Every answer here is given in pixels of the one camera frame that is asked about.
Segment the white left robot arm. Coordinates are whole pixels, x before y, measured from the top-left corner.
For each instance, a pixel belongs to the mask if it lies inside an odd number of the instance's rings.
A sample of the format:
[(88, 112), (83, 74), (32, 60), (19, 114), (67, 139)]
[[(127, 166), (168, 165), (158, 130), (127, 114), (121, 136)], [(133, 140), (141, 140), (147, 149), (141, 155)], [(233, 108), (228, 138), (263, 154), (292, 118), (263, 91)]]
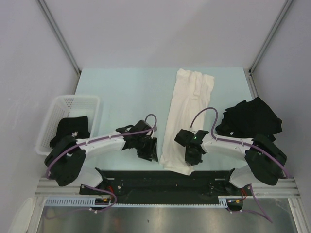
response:
[(154, 131), (154, 126), (140, 120), (136, 125), (120, 127), (103, 136), (75, 138), (66, 135), (52, 147), (44, 160), (46, 177), (55, 180), (60, 187), (67, 186), (86, 172), (86, 160), (112, 151), (135, 149), (138, 158), (157, 162), (157, 137)]

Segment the white plastic laundry basket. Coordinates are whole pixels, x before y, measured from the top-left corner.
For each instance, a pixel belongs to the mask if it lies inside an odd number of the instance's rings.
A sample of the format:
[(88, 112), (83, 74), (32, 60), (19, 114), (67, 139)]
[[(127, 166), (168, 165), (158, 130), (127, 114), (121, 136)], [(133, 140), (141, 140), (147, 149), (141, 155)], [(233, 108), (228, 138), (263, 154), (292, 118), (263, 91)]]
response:
[(57, 126), (64, 118), (88, 117), (88, 131), (94, 136), (95, 126), (100, 108), (100, 98), (91, 95), (62, 95), (56, 97), (43, 121), (35, 151), (47, 156), (51, 152), (50, 141), (56, 136)]

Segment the right aluminium corner post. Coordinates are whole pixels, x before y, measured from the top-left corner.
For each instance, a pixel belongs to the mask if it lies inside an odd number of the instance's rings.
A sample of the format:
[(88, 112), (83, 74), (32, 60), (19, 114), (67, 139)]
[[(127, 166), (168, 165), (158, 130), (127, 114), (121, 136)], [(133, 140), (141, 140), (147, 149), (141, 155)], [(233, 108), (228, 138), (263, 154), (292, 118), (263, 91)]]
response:
[(260, 47), (255, 59), (253, 60), (250, 68), (248, 69), (248, 73), (250, 75), (253, 75), (254, 71), (256, 70), (258, 64), (262, 60), (264, 54), (266, 53), (269, 45), (271, 44), (272, 40), (274, 39), (277, 31), (279, 30), (282, 22), (284, 21), (285, 17), (287, 16), (288, 12), (290, 11), (290, 8), (295, 3), (295, 0), (286, 0), (284, 4), (282, 5), (276, 19), (274, 20), (262, 46)]

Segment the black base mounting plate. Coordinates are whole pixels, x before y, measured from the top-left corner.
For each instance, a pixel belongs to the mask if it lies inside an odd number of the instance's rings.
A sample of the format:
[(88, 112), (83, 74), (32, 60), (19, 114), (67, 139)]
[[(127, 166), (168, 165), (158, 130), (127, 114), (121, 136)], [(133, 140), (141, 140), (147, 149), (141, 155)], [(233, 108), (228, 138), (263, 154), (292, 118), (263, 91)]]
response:
[(91, 189), (82, 184), (81, 195), (102, 195), (111, 191), (117, 203), (124, 204), (207, 204), (225, 196), (243, 201), (251, 196), (247, 186), (235, 188), (226, 181), (225, 171), (195, 171), (182, 175), (171, 171), (108, 171), (99, 174), (103, 181)]

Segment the white t shirt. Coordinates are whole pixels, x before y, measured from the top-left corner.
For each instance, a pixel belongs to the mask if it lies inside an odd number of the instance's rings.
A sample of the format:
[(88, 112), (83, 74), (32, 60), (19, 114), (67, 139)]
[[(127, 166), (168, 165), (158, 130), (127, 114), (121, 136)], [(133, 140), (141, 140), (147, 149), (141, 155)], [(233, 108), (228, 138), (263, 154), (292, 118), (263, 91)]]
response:
[(177, 71), (160, 157), (160, 164), (166, 170), (183, 175), (190, 175), (194, 171), (194, 167), (185, 162), (185, 148), (174, 139), (181, 129), (203, 129), (205, 113), (192, 126), (191, 122), (201, 110), (208, 107), (213, 88), (213, 76), (182, 68)]

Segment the black t shirt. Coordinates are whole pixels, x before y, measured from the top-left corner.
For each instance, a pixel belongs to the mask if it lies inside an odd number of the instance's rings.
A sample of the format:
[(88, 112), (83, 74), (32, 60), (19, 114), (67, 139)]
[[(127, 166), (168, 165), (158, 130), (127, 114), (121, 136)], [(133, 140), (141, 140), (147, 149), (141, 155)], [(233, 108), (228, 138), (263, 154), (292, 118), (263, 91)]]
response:
[(75, 139), (90, 138), (88, 131), (88, 117), (67, 117), (60, 120), (56, 136), (50, 141), (50, 148), (54, 148), (64, 137), (71, 136)]

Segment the left aluminium corner post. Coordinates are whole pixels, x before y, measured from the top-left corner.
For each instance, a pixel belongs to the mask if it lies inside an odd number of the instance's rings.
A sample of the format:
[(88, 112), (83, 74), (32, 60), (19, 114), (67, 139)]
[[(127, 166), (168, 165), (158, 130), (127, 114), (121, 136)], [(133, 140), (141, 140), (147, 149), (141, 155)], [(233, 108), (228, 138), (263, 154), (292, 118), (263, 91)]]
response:
[(71, 49), (69, 48), (68, 43), (66, 42), (56, 20), (54, 19), (54, 16), (52, 12), (50, 11), (47, 3), (45, 0), (36, 0), (36, 3), (41, 10), (43, 17), (47, 21), (52, 33), (54, 34), (56, 40), (58, 41), (64, 55), (68, 59), (71, 67), (75, 71), (78, 77), (81, 75), (81, 69), (78, 66), (78, 63), (76, 62), (76, 59), (74, 58)]

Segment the aluminium frame rail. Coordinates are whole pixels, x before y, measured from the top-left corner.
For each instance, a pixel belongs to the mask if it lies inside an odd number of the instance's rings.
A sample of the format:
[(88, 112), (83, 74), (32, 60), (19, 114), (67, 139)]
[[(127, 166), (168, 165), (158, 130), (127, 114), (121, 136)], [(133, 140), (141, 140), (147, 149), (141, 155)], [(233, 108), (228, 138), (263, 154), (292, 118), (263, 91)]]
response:
[[(257, 198), (299, 198), (296, 182), (294, 179), (279, 180), (277, 185), (269, 186), (263, 183), (253, 183), (253, 192)], [(70, 184), (60, 187), (56, 181), (42, 178), (39, 180), (35, 191), (37, 197), (75, 197), (79, 196), (80, 186)]]

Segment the stack of black t shirts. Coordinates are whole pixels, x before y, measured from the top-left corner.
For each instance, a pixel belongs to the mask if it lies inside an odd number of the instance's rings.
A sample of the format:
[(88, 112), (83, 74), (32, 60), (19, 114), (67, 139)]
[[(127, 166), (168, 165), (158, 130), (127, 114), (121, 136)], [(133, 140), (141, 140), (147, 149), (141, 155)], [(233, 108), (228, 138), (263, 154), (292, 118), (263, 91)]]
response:
[(218, 135), (234, 138), (254, 138), (260, 134), (273, 142), (275, 135), (282, 132), (282, 120), (268, 104), (256, 97), (227, 108), (215, 131)]

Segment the aluminium corner post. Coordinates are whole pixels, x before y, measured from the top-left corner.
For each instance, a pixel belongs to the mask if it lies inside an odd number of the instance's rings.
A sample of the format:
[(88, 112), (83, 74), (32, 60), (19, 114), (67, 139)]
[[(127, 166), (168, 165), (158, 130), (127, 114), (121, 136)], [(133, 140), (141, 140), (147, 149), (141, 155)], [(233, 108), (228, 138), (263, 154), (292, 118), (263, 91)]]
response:
[(264, 54), (266, 53), (269, 45), (271, 44), (272, 40), (274, 39), (277, 31), (279, 30), (282, 22), (284, 21), (285, 17), (287, 16), (288, 12), (290, 11), (290, 8), (295, 3), (295, 0), (286, 0), (284, 4), (282, 5), (276, 19), (274, 20), (262, 46), (260, 47), (255, 59), (253, 60), (250, 68), (248, 69), (248, 73), (250, 75), (253, 75), (254, 71), (256, 70), (258, 64), (262, 60)]
[(78, 77), (81, 75), (81, 69), (78, 66), (78, 63), (76, 62), (76, 59), (74, 58), (71, 49), (69, 48), (68, 43), (66, 42), (56, 20), (54, 19), (54, 16), (52, 12), (50, 11), (47, 3), (45, 0), (36, 0), (36, 3), (41, 10), (43, 17), (47, 21), (52, 33), (54, 34), (56, 40), (58, 41), (64, 55), (68, 59), (71, 67), (75, 71)]

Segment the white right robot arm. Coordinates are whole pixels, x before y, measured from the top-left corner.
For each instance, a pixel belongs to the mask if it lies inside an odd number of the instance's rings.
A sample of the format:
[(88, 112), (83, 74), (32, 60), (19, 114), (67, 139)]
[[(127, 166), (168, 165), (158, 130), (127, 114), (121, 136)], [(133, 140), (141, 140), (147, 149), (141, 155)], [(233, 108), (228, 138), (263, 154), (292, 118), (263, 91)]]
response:
[(275, 186), (280, 179), (288, 178), (284, 171), (287, 156), (267, 137), (231, 138), (219, 136), (204, 130), (191, 132), (181, 129), (175, 142), (185, 148), (185, 162), (194, 166), (202, 162), (202, 155), (215, 153), (246, 162), (241, 168), (234, 168), (224, 182), (224, 189), (230, 195), (237, 194), (246, 185), (261, 182)]

